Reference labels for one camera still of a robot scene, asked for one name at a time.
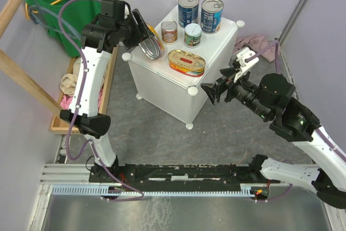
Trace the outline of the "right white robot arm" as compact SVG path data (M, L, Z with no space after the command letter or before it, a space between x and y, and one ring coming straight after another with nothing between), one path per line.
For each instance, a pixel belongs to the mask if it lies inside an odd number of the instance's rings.
M345 152L327 134L317 116L292 95L294 85L277 73L266 74L260 84L251 83L249 74L235 80L235 75L221 77L214 83L203 83L212 104L226 93L225 102L238 100L264 122L270 130L305 152L314 166L278 162L256 155L248 169L252 182L264 179L287 182L317 195L326 204L345 209Z

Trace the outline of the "red oval sardine tin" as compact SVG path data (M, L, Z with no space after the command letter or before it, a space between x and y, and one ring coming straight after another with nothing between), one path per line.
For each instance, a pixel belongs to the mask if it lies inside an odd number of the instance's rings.
M172 50L168 53L168 62L171 69L191 77L200 77L205 72L206 61L191 52Z

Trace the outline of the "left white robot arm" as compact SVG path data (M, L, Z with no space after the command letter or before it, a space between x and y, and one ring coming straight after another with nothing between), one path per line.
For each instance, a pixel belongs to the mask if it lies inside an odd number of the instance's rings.
M103 166L101 177L107 182L119 178L117 156L113 152L108 130L111 119L98 111L102 78L113 49L119 43L127 49L138 46L152 33L138 9L123 0L100 0L101 12L83 29L81 44L73 43L81 56L76 96L60 118L77 127L91 145L96 164Z

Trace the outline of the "blue white label can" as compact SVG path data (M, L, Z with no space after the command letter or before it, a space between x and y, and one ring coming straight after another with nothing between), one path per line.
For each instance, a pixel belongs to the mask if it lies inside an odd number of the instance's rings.
M221 0L204 0L201 8L201 28L204 33L214 34L221 27L224 3Z

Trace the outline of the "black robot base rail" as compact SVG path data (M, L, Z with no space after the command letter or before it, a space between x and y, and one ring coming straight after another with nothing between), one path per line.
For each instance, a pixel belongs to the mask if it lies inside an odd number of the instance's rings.
M269 182L259 170L235 164L125 164L113 174L142 192L233 192Z

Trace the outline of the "silver oval fish tin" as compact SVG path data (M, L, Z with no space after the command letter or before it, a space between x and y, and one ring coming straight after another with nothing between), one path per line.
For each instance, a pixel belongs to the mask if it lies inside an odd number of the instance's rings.
M148 59L152 61L158 60L162 58L165 53L164 44L156 30L150 24L147 23L146 25L150 30L150 34L147 39L139 43L139 47Z

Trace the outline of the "white cube cabinet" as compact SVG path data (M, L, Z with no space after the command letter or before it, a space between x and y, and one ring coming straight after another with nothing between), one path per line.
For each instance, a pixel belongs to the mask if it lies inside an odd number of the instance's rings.
M202 34L196 48L184 44L184 28L177 27L178 39L166 44L165 54L158 60L150 60L140 47L127 51L122 59L128 62L137 88L137 99L144 99L193 128L193 120L208 99L201 89L202 83L212 83L230 62L239 28L245 22L222 18L220 30L215 34ZM183 50L202 57L206 61L205 72L200 77L185 75L169 66L168 53Z

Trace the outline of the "small pink label can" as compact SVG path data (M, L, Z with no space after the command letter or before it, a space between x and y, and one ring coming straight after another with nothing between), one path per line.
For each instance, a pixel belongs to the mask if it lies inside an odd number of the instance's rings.
M177 41L178 30L177 23L174 20L168 19L161 23L162 41L166 44L173 44Z

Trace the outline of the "tall blue label can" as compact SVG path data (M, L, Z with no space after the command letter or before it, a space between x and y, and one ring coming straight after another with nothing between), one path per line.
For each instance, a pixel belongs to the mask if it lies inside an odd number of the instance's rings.
M185 28L188 24L198 23L199 0L177 0L178 23Z

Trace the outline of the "white lid green jar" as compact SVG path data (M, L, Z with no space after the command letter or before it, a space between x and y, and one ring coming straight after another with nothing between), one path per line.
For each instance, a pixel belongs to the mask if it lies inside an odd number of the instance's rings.
M202 28L196 23L188 24L184 29L184 44L187 47L195 48L201 42Z

